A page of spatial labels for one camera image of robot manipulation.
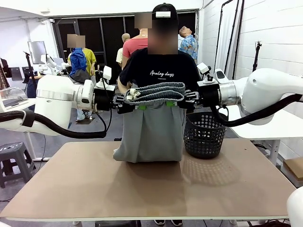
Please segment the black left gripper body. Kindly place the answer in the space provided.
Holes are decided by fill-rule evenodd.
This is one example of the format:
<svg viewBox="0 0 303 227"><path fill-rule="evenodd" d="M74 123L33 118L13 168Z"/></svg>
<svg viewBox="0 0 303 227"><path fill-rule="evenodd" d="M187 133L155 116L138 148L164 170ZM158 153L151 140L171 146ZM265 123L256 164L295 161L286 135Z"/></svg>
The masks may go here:
<svg viewBox="0 0 303 227"><path fill-rule="evenodd" d="M109 111L112 106L113 98L115 96L116 87L94 88L93 104L97 105L99 111Z"/></svg>

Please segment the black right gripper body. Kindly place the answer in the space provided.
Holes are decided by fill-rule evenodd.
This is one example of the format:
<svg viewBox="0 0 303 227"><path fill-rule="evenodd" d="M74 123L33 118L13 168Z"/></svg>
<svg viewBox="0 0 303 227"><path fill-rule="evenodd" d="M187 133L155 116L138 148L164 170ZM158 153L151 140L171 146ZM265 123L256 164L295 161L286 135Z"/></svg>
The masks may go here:
<svg viewBox="0 0 303 227"><path fill-rule="evenodd" d="M197 85L199 102L203 107L218 106L220 104L220 86L217 81L211 83L198 81Z"/></svg>

